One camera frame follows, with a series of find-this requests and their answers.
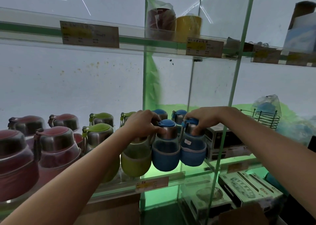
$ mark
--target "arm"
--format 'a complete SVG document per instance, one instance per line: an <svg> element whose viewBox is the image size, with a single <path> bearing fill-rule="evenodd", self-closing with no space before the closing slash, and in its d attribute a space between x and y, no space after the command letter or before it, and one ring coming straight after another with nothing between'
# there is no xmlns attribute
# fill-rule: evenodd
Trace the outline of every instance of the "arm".
<svg viewBox="0 0 316 225"><path fill-rule="evenodd" d="M188 113L186 118L200 120L197 131L218 123L224 124L316 218L316 153L233 107L202 107Z"/></svg>
<svg viewBox="0 0 316 225"><path fill-rule="evenodd" d="M136 137L155 132L149 111L133 114L126 124L95 149L69 166L15 209L1 225L70 225L75 222L100 184L107 168Z"/></svg>

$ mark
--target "wire rack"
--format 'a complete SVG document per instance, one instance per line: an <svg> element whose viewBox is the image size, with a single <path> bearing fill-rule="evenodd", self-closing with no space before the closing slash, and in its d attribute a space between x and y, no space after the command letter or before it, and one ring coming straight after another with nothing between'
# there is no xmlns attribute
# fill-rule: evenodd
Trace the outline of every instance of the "wire rack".
<svg viewBox="0 0 316 225"><path fill-rule="evenodd" d="M256 111L256 109L253 111L241 109L240 111L271 129L276 129L280 121L277 110L274 113Z"/></svg>

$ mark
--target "hand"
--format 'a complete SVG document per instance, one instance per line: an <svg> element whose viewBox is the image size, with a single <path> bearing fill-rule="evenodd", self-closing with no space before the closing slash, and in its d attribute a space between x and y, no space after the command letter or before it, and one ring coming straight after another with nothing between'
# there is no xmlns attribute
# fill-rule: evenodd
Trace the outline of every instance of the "hand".
<svg viewBox="0 0 316 225"><path fill-rule="evenodd" d="M192 135L198 135L203 129L219 124L221 122L221 115L227 108L229 107L201 107L187 113L183 120L190 118L198 119L199 123L192 131Z"/></svg>
<svg viewBox="0 0 316 225"><path fill-rule="evenodd" d="M160 120L159 116L150 110L139 110L128 118L123 127L133 138L146 137L154 133L164 134L166 131L163 128L152 124Z"/></svg>

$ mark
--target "glass shelf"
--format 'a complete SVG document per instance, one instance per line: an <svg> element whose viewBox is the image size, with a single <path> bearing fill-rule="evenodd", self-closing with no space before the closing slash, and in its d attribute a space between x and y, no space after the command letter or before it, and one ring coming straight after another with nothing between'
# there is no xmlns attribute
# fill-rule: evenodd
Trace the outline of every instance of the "glass shelf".
<svg viewBox="0 0 316 225"><path fill-rule="evenodd" d="M172 187L184 183L187 178L210 173L212 173L212 171L206 161L198 167L189 167L179 162L178 166L170 172L161 172L152 164L149 171L144 176L136 178L127 176L122 169L120 169L112 181L99 185L88 204L139 193L136 191L136 184L142 181L158 180L168 177L167 187ZM13 212L15 208L28 199L38 189L40 189L40 187L36 184L24 195L6 202L0 202L0 221Z"/></svg>
<svg viewBox="0 0 316 225"><path fill-rule="evenodd" d="M101 21L77 19L71 17L50 15L37 12L27 12L22 10L0 8L0 43L37 46L48 48L62 48L75 49L97 52L110 52L121 54L136 54L143 52L152 52L153 56L174 57L177 58L205 58L200 56L186 56L186 43L166 40L154 40L145 37L145 28L114 24ZM64 45L62 41L62 33L60 29L60 21L70 21L87 24L97 24L105 26L118 27L119 31L119 49L102 48L102 47L88 47L88 46L74 46ZM154 33L155 37L160 37L166 31L150 29L150 33ZM227 39L199 36L200 39L224 41ZM223 49L223 57L229 59L236 59L238 55L238 48Z"/></svg>

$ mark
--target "forearm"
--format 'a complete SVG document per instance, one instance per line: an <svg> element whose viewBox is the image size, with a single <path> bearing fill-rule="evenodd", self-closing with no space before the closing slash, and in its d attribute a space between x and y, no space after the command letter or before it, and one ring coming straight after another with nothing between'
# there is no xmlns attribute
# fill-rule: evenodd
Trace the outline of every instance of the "forearm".
<svg viewBox="0 0 316 225"><path fill-rule="evenodd" d="M235 108L224 108L220 121L233 131L291 195L316 217L316 154Z"/></svg>
<svg viewBox="0 0 316 225"><path fill-rule="evenodd" d="M105 171L133 137L124 127L68 167L11 213L1 225L70 225L100 184Z"/></svg>

